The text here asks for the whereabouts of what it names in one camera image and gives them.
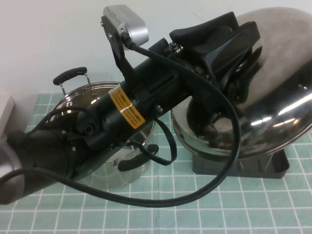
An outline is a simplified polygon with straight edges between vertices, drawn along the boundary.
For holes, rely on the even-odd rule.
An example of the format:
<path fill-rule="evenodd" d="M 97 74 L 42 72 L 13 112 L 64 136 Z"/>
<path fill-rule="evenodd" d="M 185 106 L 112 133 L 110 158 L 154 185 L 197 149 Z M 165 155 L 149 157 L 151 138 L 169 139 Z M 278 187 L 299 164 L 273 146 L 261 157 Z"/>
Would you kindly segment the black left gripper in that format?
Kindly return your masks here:
<path fill-rule="evenodd" d="M 215 88 L 203 77 L 228 82 L 259 41 L 259 30 L 254 21 L 239 24 L 234 12 L 228 12 L 196 26 L 175 29 L 169 36 L 176 44 L 192 48 L 194 71 L 178 60 L 165 40 L 158 43 L 156 52 L 129 39 L 129 50 L 147 56 L 128 71 L 128 116 L 132 122 L 156 119 L 189 96 L 207 102 Z"/>

